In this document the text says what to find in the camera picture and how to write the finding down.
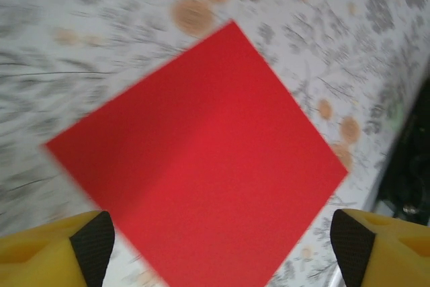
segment red paper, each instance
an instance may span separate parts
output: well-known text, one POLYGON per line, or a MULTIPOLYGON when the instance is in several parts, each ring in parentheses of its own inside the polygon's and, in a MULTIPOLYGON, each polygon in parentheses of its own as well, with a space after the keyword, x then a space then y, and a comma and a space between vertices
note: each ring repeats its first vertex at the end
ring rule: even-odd
POLYGON ((170 287, 263 287, 346 174, 235 23, 47 147, 170 287))

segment tablecloth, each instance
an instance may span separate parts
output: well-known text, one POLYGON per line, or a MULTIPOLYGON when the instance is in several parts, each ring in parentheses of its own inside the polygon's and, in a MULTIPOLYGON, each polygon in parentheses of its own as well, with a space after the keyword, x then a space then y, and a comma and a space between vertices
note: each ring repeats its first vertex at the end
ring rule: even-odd
MULTIPOLYGON (((268 283, 323 286, 333 212, 364 205, 426 75, 429 13, 429 0, 0 0, 0 235, 95 208, 40 144, 234 19, 349 170, 268 283)), ((104 286, 158 284, 118 233, 104 286)))

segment black object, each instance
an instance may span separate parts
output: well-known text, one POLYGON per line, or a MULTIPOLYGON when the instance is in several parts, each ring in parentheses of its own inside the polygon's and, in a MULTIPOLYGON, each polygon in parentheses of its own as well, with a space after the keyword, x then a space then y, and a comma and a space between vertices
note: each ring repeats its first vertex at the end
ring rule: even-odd
POLYGON ((382 179, 378 198, 395 217, 430 219, 430 80, 424 84, 382 179))
POLYGON ((100 212, 70 237, 70 242, 87 286, 101 287, 115 242, 109 213, 100 212))
POLYGON ((331 221, 330 240, 346 286, 361 286, 375 236, 375 233, 343 210, 335 211, 331 221))

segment black rubber pad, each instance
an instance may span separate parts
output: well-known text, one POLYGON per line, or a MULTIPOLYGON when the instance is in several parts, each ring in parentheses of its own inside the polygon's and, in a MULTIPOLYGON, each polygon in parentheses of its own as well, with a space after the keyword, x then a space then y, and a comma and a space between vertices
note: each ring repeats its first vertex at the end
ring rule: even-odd
POLYGON ((101 287, 114 247, 115 230, 103 211, 71 238, 73 251, 88 287, 101 287))
POLYGON ((330 229, 330 239, 347 287, 360 287, 375 241, 375 233, 336 210, 330 229))

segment table surface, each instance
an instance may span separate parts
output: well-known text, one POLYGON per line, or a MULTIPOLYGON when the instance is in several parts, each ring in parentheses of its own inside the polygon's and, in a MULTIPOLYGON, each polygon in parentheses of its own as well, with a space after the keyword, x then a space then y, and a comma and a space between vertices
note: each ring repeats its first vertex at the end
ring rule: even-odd
MULTIPOLYGON (((40 143, 235 19, 350 170, 270 286, 322 286, 427 68, 429 0, 0 0, 0 235, 94 207, 40 143)), ((162 284, 121 238, 104 286, 162 284)))

